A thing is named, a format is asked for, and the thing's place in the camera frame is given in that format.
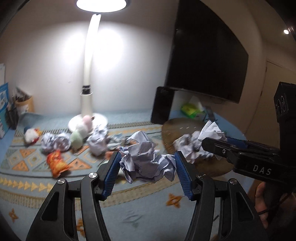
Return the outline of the person's right hand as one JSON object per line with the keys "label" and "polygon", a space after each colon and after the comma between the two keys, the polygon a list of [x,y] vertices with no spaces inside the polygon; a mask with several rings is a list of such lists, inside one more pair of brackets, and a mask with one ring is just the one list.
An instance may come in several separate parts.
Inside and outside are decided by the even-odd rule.
{"label": "person's right hand", "polygon": [[259,215],[261,222],[264,226],[265,229],[268,228],[268,222],[267,222],[267,217],[268,217],[268,213],[262,213],[263,211],[265,211],[267,209],[265,201],[264,201],[264,197],[263,197],[263,193],[265,190],[265,186],[266,183],[265,182],[261,182],[255,192],[255,209],[258,213],[261,213]]}

